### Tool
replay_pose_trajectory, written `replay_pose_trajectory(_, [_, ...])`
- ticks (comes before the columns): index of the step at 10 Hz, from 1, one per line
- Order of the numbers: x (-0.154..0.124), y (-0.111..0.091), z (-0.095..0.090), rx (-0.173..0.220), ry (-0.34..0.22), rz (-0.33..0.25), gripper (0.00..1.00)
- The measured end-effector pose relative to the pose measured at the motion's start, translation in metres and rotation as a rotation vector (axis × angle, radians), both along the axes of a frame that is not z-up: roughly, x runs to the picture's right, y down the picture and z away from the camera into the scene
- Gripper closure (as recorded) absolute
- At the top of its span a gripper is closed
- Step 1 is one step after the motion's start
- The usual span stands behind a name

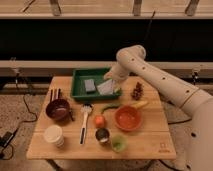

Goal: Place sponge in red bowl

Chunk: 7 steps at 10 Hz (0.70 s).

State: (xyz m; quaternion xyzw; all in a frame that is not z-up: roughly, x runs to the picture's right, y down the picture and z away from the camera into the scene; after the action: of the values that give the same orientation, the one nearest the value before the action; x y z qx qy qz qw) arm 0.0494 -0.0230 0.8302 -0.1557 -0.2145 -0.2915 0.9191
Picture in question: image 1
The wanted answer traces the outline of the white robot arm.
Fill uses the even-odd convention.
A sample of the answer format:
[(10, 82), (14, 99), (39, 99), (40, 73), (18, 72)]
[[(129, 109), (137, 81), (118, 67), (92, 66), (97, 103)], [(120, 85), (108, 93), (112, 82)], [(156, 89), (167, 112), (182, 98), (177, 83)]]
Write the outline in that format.
[(120, 49), (116, 64), (104, 75), (119, 87), (130, 72), (142, 77), (192, 118), (186, 171), (213, 171), (213, 95), (145, 61), (141, 45)]

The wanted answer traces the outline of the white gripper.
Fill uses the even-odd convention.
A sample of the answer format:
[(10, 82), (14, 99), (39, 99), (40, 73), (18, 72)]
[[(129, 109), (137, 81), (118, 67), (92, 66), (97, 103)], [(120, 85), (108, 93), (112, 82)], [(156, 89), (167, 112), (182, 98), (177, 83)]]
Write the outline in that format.
[(114, 87), (118, 88), (121, 86), (121, 77), (119, 76), (119, 68), (117, 65), (111, 67), (111, 69), (104, 75), (104, 79), (112, 79), (114, 81)]

